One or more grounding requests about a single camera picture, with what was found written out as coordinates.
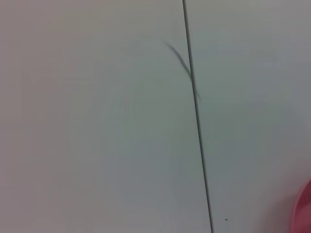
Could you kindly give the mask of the pink plastic plate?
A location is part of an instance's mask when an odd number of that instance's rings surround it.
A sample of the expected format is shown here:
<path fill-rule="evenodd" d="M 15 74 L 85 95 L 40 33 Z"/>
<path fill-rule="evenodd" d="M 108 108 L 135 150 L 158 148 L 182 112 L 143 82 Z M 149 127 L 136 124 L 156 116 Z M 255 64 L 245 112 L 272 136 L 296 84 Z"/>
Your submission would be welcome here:
<path fill-rule="evenodd" d="M 290 233 L 311 233 L 311 179 L 305 183 L 296 197 Z"/>

